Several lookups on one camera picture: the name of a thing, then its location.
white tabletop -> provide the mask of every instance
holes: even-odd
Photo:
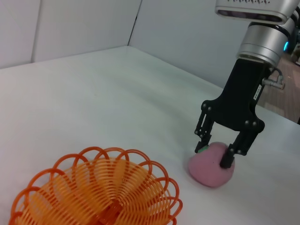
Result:
[[[298,225],[300,126],[257,107],[266,123],[218,189],[187,172],[201,103],[221,89],[131,47],[0,70],[0,224],[29,180],[89,146],[135,148],[180,186],[178,224]],[[214,125],[212,141],[236,133]]]

white wall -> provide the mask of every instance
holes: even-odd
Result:
[[[143,0],[130,45],[223,87],[248,22],[214,13],[215,0]]]
[[[33,61],[127,45],[141,0],[42,0]]]
[[[30,63],[40,0],[0,0],[0,68]]]

orange wire basket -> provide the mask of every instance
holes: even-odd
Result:
[[[94,150],[98,154],[89,161],[84,154]],[[118,156],[110,157],[112,152]],[[131,162],[131,154],[144,161]],[[68,158],[75,158],[72,167],[58,169]],[[157,178],[154,167],[164,176]],[[34,186],[48,173],[49,182]],[[16,197],[9,225],[175,225],[182,206],[176,181],[141,151],[90,147],[38,173]]]

pink ball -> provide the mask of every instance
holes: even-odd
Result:
[[[208,149],[193,156],[188,163],[190,174],[202,185],[218,188],[227,183],[233,176],[235,163],[229,169],[220,167],[220,162],[228,146],[214,142]]]

